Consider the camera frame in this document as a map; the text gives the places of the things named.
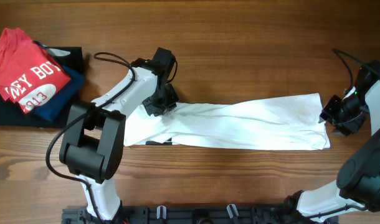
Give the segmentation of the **white t-shirt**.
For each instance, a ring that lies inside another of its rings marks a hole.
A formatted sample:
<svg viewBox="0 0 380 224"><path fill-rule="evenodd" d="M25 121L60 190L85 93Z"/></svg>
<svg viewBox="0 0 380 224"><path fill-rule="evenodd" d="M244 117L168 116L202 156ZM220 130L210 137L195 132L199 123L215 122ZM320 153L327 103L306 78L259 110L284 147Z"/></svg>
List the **white t-shirt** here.
<svg viewBox="0 0 380 224"><path fill-rule="evenodd" d="M233 105L178 103L161 116L143 106L129 116L124 145L148 141L185 146L251 150L313 151L330 147L319 121L320 96L284 96Z"/></svg>

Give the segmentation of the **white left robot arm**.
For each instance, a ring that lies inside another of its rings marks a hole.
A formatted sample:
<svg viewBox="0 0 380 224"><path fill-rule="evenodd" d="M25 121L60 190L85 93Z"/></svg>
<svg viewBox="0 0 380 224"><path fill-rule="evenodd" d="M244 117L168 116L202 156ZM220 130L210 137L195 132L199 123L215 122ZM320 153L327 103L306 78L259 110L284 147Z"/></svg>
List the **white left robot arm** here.
<svg viewBox="0 0 380 224"><path fill-rule="evenodd" d="M123 155L125 122L140 105L159 116L176 106L171 84L177 61L158 48L151 60L124 63L128 74L105 95L72 105L60 147L60 162L79 181L87 206L65 209L62 223L123 223L122 204L113 176Z"/></svg>

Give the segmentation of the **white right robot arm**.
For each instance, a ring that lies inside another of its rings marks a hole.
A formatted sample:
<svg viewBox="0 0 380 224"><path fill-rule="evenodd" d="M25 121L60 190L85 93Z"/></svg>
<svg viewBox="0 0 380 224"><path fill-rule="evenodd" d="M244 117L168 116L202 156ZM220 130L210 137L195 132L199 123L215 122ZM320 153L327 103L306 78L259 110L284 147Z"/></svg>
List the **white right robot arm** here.
<svg viewBox="0 0 380 224"><path fill-rule="evenodd" d="M344 213L380 212L380 61L363 64L351 91L333 96L321 111L321 121L345 136L359 131L366 117L371 137L341 167L335 181L287 198L282 223L329 223Z"/></svg>

